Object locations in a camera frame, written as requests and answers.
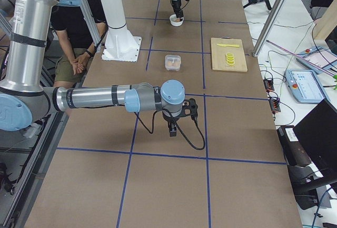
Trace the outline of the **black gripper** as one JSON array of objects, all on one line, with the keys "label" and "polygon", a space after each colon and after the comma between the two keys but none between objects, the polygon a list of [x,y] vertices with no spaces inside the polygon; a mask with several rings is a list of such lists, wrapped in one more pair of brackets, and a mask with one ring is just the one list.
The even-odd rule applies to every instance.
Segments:
[{"label": "black gripper", "polygon": [[184,116],[183,111],[179,113],[171,113],[168,109],[162,110],[163,118],[168,123],[169,135],[170,137],[175,137],[177,135],[177,121]]},{"label": "black gripper", "polygon": [[183,19],[183,11],[181,9],[181,0],[171,0],[171,5],[174,13],[176,14],[176,20]]}]

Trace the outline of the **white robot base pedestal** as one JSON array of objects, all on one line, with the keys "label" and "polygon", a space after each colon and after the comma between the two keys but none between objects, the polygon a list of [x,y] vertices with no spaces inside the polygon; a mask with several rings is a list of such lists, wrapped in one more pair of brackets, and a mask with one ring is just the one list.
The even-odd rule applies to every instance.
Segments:
[{"label": "white robot base pedestal", "polygon": [[136,62],[142,38],[128,30],[122,0],[101,0],[108,27],[102,59]]}]

